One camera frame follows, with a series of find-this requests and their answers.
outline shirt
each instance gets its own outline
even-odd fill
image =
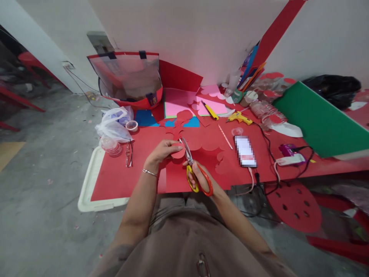
[[[136,247],[104,254],[90,277],[295,276],[276,259],[245,246],[225,226],[195,211],[169,216]]]

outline bracelet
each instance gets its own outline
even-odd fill
[[[142,171],[143,171],[143,172],[145,172],[145,173],[149,173],[149,174],[151,174],[152,176],[157,177],[157,175],[156,175],[155,173],[152,173],[152,172],[150,172],[150,171],[148,171],[148,170],[146,170],[146,169],[142,169]]]

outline yellow glue gun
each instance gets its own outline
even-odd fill
[[[247,125],[251,125],[253,123],[253,121],[251,119],[248,119],[247,117],[244,117],[241,114],[241,112],[235,112],[235,113],[233,113],[230,117],[228,117],[228,120],[226,122],[233,121],[235,119],[237,119],[239,123],[241,123],[243,121]]]

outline smartphone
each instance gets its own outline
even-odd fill
[[[254,151],[247,136],[234,136],[238,160],[242,167],[257,167]]]

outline red plastic stool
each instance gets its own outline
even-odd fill
[[[0,100],[5,101],[7,103],[10,103],[12,105],[18,106],[20,108],[27,108],[27,106],[30,106],[40,112],[45,112],[45,110],[37,107],[36,105],[32,104],[30,101],[28,101],[27,99],[24,99],[23,97],[20,97],[19,95],[11,92],[10,90],[8,90],[5,86],[3,86],[0,83]],[[5,129],[9,129],[11,131],[14,132],[19,132],[19,129],[14,128],[8,124],[5,124],[4,122],[0,121],[0,127],[1,128],[5,128]]]
[[[267,186],[265,193],[275,186]],[[320,229],[322,212],[311,192],[299,181],[281,183],[281,187],[268,196],[270,206],[280,219],[303,233],[313,233]]]
[[[38,67],[45,70],[50,76],[55,80],[58,80],[63,86],[65,86],[54,74],[50,72],[39,60],[37,60],[30,52],[24,52],[18,56],[18,59],[24,64],[24,66],[32,72],[37,80],[39,80],[45,87],[50,88],[50,86],[38,75],[32,67]]]
[[[349,200],[338,195],[313,193],[318,204],[340,212],[353,209],[355,205]],[[361,210],[357,210],[353,216],[366,232],[369,232],[369,217]],[[341,242],[336,240],[322,239],[306,236],[309,244],[325,251],[333,252],[351,260],[369,265],[369,243],[364,241]]]

